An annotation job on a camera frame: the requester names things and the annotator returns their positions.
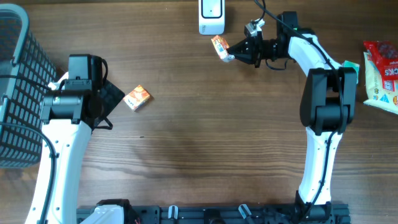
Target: wooden table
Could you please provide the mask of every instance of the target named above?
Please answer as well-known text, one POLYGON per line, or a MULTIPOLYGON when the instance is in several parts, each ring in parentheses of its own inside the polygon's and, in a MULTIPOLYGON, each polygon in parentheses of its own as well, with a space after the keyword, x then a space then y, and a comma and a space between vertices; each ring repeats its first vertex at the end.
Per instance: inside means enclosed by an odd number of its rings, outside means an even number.
MULTIPOLYGON (((396 40, 397 7, 395 0, 267 1, 275 14, 297 11, 335 60, 361 66, 363 40, 396 40)), ((70 54, 99 55, 122 91, 141 84, 154 96, 137 113, 120 103, 109 116, 114 129, 94 131, 79 206, 106 198, 163 206, 293 202, 307 143, 299 117, 305 75, 297 64, 275 72, 222 62, 211 37, 198 33, 196 1, 25 8, 55 64, 67 68, 70 54)), ((260 15, 252 1, 228 2, 223 37, 231 45, 244 39, 244 25, 260 15)), ((276 35, 269 17, 263 31, 265 39, 276 35)), ((398 117, 364 106, 365 99, 362 69, 332 198, 349 204, 353 223, 395 223, 398 117)), ((37 168, 0 171, 0 223, 24 222, 37 168)))

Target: black mounting rail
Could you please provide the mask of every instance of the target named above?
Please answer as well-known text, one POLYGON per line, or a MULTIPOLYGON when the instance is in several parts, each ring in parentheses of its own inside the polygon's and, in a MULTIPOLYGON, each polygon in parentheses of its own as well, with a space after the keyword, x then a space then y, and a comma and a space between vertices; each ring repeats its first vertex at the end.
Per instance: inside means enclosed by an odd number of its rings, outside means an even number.
MULTIPOLYGON (((295 210, 295 204, 277 204, 265 206, 248 206, 251 212, 249 221, 244 219, 238 210, 238 206, 231 207, 179 207, 178 218, 169 218, 169 207, 159 206, 132 206, 132 209, 139 215, 141 224, 290 224, 292 223, 291 213, 295 210), (220 218, 216 222, 205 218, 207 212, 219 211, 220 218)), ((93 208, 77 210, 77 224, 94 212, 93 208)), ((312 220, 301 223, 327 223, 327 224, 350 224, 348 205, 332 205, 328 220, 312 220)))

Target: orange snack box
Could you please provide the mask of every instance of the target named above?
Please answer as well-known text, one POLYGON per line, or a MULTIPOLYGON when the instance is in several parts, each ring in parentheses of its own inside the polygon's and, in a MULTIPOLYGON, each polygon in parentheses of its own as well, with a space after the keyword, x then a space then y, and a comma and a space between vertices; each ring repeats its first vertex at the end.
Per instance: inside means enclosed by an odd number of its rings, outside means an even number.
POLYGON ((226 49, 229 48, 229 45, 224 38, 216 35, 211 39, 211 41, 220 59, 222 59, 224 62, 230 62, 235 59, 234 55, 230 55, 227 52, 226 49))
POLYGON ((141 85, 138 85, 132 92, 126 95, 123 100, 133 111, 135 111, 149 98, 150 94, 141 85))

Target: mesh basket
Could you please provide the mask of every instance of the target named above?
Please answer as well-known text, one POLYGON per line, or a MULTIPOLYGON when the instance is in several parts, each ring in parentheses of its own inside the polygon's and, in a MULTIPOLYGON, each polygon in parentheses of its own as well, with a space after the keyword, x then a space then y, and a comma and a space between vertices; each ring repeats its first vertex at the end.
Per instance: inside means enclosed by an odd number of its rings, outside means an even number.
MULTIPOLYGON (((29 30, 23 8, 0 4, 0 75, 48 84, 55 67, 29 30)), ((0 121, 40 130, 40 101, 46 90, 14 78, 0 79, 0 121)), ((29 167, 40 161, 42 140, 31 131, 0 126, 0 167, 29 167)))

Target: white power adapter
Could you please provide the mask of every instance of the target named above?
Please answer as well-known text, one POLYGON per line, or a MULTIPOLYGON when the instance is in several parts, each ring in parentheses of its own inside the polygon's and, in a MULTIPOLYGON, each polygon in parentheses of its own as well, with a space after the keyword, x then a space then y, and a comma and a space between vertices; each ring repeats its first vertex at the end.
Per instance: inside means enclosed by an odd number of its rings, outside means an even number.
POLYGON ((199 1, 199 33, 217 35, 224 32, 225 0, 199 1))

